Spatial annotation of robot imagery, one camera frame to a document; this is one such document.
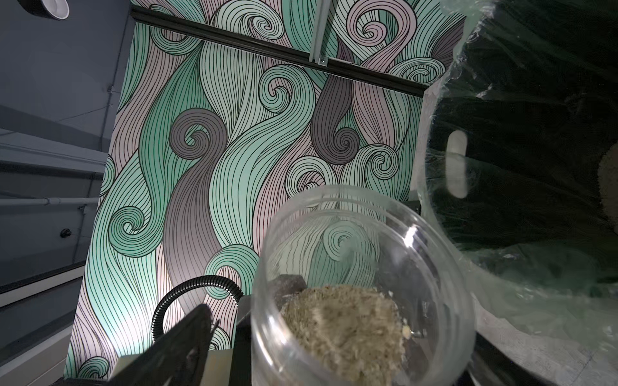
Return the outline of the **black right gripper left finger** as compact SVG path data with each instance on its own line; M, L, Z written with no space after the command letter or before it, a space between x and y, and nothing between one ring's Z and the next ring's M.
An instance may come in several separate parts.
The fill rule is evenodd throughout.
M144 353L147 355L160 353L175 359L195 351L201 360L205 360L215 328L217 324L212 322L210 309L205 304L200 305Z

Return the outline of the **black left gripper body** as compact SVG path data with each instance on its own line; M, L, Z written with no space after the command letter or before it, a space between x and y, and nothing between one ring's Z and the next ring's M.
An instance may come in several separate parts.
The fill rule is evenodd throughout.
M296 294L307 289L304 278L300 275L283 274L269 283L272 299L280 311L283 306ZM250 322L251 296L244 295L238 303L236 327L248 326Z

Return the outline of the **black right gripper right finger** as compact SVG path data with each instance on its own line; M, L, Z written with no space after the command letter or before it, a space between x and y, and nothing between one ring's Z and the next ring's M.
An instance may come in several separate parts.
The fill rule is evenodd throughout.
M479 385L555 385L510 360L480 333L476 333L468 375Z

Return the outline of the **red-lidded oatmeal jar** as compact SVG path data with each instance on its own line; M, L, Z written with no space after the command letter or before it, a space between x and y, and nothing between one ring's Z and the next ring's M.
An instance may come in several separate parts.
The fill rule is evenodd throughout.
M251 309L255 385L454 385L473 304L452 251L404 204L346 185L291 188L270 222ZM278 311L269 283L308 288Z

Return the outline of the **black bin with green liner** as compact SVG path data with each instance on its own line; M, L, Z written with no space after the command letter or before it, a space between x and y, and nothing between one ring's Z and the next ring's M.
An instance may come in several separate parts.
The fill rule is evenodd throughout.
M431 113L421 197L481 306L617 350L614 1L448 1L467 18Z

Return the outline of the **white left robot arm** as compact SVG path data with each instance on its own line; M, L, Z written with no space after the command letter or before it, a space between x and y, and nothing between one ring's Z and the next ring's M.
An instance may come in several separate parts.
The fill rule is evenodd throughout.
M278 309L280 309L293 294L298 294L308 288L304 278L295 274L280 275L270 284L275 294L275 303ZM172 305L177 303L178 299L180 299L180 302L199 299L201 303L204 303L207 297L206 294L209 291L212 292L212 294L209 295L211 299L215 299L216 296L223 300L231 298L235 305L238 305L243 297L249 297L249 294L245 294L238 283L225 276L204 275L184 281L165 294L154 309L151 320L152 340L156 341L164 335L167 312Z

